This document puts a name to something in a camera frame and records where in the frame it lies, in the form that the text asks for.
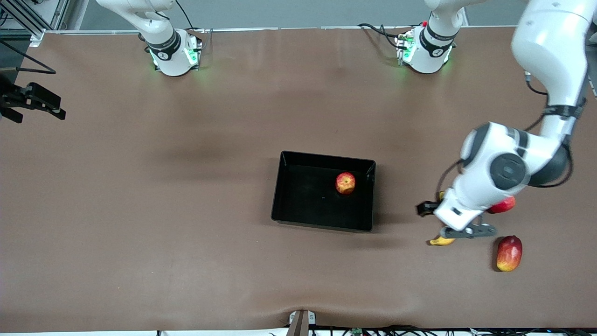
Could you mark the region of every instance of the table surface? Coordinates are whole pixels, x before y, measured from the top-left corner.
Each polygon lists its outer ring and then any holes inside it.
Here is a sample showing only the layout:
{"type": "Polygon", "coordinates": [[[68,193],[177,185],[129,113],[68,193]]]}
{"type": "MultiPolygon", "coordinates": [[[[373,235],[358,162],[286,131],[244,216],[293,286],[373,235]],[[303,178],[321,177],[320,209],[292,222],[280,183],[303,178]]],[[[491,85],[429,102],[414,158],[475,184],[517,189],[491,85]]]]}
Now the table surface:
{"type": "Polygon", "coordinates": [[[30,54],[58,74],[17,83],[67,118],[0,123],[0,330],[275,328],[298,308],[320,325],[595,326],[592,99],[572,180],[487,218],[522,240],[516,271],[493,270],[491,238],[428,246],[441,225],[415,214],[471,129],[541,113],[512,33],[463,29],[434,75],[361,30],[214,33],[180,78],[134,35],[46,34],[30,54]],[[373,232],[273,222],[284,150],[375,160],[373,232]]]}

